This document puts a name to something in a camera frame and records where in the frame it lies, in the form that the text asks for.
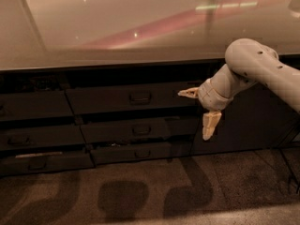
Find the tiled floor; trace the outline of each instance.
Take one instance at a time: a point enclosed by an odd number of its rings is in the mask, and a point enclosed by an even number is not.
[[[284,150],[300,178],[300,149]],[[300,224],[278,150],[182,157],[0,180],[0,224]]]

